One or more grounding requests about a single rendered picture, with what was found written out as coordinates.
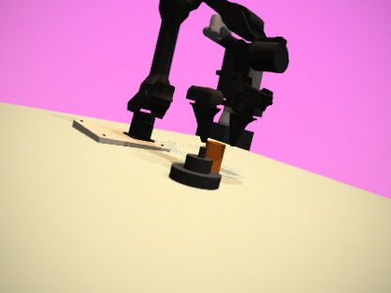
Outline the orange knob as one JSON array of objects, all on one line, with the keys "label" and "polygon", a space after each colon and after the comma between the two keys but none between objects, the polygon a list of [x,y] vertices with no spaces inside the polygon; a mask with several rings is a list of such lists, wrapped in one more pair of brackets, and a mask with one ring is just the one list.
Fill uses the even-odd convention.
[{"label": "orange knob", "polygon": [[208,140],[205,147],[207,147],[205,157],[213,159],[211,170],[219,174],[226,145]]}]

